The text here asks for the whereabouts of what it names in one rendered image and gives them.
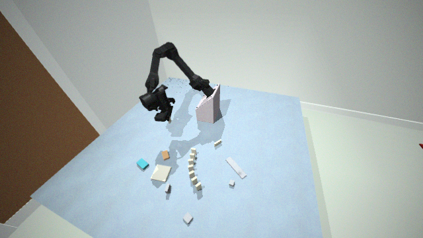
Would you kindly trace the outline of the light blue rectangular block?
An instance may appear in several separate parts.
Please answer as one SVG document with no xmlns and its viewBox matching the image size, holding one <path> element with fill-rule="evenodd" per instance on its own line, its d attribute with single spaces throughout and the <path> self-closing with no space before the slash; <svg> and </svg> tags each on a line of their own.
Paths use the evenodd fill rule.
<svg viewBox="0 0 423 238">
<path fill-rule="evenodd" d="M 143 170 L 149 166 L 149 163 L 146 162 L 144 159 L 140 159 L 136 162 Z"/>
</svg>

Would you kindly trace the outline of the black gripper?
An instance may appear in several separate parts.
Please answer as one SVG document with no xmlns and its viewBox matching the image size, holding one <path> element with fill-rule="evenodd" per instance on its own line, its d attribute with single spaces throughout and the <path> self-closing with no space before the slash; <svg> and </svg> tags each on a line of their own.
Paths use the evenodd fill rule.
<svg viewBox="0 0 423 238">
<path fill-rule="evenodd" d="M 167 98 L 164 101 L 157 101 L 156 104 L 159 105 L 158 110 L 161 110 L 160 113 L 156 113 L 154 120 L 156 122 L 165 122 L 169 121 L 169 117 L 171 117 L 171 113 L 173 110 L 173 106 L 171 106 L 170 102 L 173 104 L 175 103 L 174 98 Z"/>
</svg>

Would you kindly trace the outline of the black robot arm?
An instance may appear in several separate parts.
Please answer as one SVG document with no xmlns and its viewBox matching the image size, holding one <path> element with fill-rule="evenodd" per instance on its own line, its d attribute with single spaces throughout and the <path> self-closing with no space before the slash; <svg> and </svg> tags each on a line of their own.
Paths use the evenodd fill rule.
<svg viewBox="0 0 423 238">
<path fill-rule="evenodd" d="M 167 42 L 162 46 L 155 48 L 153 51 L 153 57 L 151 61 L 151 69 L 145 86 L 147 87 L 147 93 L 139 96 L 139 99 L 142 105 L 148 109 L 148 111 L 158 111 L 159 107 L 157 101 L 164 101 L 167 99 L 165 89 L 168 87 L 161 84 L 160 87 L 157 87 L 159 84 L 159 63 L 160 58 L 165 58 L 172 60 L 182 72 L 189 78 L 189 85 L 195 90 L 202 91 L 208 98 L 213 94 L 215 89 L 209 85 L 208 79 L 202 79 L 199 75 L 196 75 L 189 66 L 181 59 L 178 55 L 177 48 L 172 42 Z M 156 89 L 157 88 L 157 89 Z M 155 90 L 155 91 L 154 91 Z M 154 92 L 153 92 L 154 91 Z"/>
</svg>

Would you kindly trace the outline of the orange rectangular block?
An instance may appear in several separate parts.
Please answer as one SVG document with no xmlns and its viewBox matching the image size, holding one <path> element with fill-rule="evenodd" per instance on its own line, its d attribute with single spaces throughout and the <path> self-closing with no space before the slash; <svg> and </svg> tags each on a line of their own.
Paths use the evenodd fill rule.
<svg viewBox="0 0 423 238">
<path fill-rule="evenodd" d="M 168 155 L 168 152 L 167 152 L 167 150 L 166 151 L 163 151 L 163 152 L 161 152 L 162 153 L 162 156 L 163 156 L 163 160 L 165 161 L 165 160 L 167 160 L 167 159 L 169 159 L 169 155 Z"/>
</svg>

